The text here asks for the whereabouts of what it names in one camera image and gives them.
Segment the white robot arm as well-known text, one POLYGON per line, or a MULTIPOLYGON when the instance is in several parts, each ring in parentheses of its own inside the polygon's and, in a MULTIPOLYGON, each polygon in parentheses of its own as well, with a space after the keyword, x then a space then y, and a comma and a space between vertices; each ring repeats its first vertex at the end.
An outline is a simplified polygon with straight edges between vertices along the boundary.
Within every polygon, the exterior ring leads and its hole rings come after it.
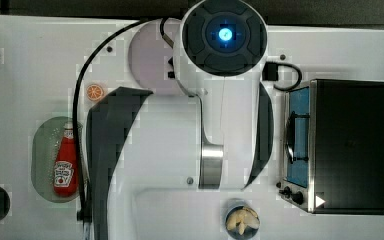
POLYGON ((242 0, 202 0, 174 38, 180 96, 119 87, 86 127, 94 240, 137 240, 135 198, 145 190, 244 190, 273 145, 261 83, 268 33, 242 0))

